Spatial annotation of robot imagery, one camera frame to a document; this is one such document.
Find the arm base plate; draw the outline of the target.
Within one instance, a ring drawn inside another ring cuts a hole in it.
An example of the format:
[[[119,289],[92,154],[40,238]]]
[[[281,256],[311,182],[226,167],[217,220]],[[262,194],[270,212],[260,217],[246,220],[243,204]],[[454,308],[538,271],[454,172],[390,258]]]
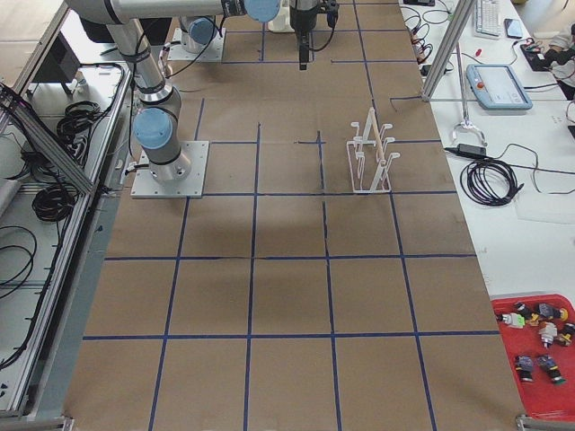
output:
[[[170,61],[190,62],[197,59],[197,62],[220,63],[223,59],[224,45],[226,40],[226,30],[222,34],[216,32],[216,36],[207,45],[201,45],[192,40],[187,33],[183,33],[180,28],[174,31],[171,46],[168,53]]]
[[[145,150],[131,187],[132,198],[201,198],[208,164],[209,141],[181,141],[181,153],[173,163],[151,163]]]

